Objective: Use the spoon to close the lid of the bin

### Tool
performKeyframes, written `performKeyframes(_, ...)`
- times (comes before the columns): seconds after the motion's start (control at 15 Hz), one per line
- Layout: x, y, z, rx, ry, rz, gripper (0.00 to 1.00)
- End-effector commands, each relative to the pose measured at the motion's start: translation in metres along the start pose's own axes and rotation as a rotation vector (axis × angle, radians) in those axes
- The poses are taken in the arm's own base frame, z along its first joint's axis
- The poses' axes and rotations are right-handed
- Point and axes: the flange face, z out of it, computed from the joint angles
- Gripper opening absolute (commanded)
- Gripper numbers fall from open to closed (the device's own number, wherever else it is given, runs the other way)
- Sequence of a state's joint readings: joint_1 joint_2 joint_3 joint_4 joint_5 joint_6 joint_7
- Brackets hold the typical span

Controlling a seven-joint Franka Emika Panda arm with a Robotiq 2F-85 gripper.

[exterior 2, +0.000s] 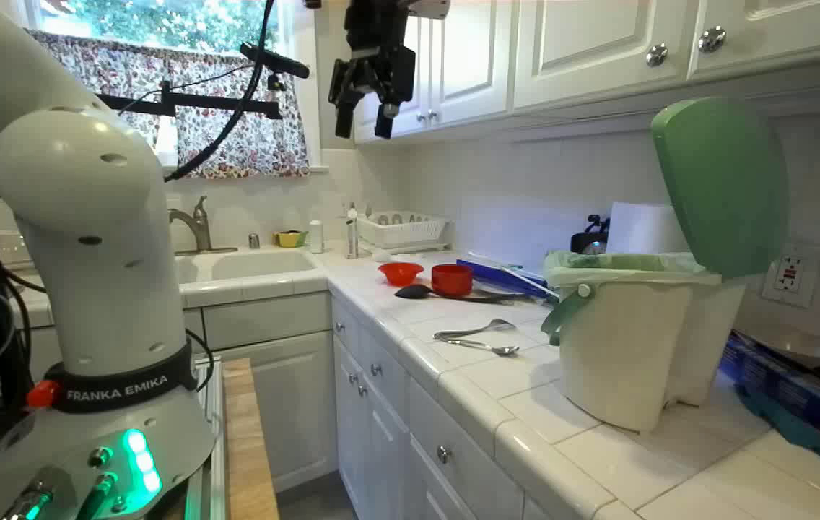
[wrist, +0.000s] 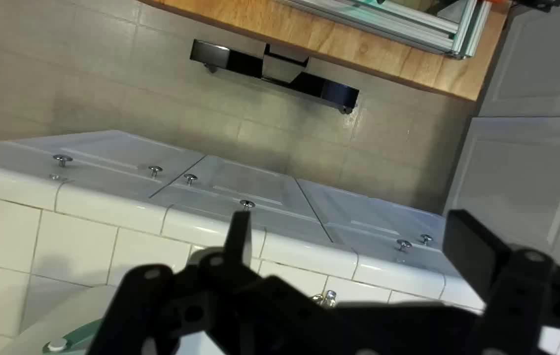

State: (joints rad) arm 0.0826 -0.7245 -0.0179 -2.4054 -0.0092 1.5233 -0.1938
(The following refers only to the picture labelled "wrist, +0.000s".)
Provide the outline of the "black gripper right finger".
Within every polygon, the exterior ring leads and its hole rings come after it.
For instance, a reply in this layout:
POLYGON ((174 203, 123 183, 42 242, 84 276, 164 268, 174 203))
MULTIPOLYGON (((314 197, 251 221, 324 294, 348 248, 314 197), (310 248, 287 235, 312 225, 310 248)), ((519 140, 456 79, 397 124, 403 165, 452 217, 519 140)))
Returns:
POLYGON ((560 264, 531 246, 511 246, 466 209, 446 217, 444 256, 486 302, 472 351, 545 355, 545 327, 560 329, 560 264))

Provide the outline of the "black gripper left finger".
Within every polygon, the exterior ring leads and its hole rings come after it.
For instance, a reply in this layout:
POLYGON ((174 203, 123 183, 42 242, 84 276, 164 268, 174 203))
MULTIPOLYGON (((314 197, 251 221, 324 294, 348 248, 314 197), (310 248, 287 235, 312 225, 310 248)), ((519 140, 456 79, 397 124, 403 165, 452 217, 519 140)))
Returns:
POLYGON ((253 290, 251 213, 237 211, 225 244, 196 252, 184 270, 145 264, 125 274, 87 355, 176 355, 206 333, 225 355, 257 355, 265 333, 237 296, 253 290))

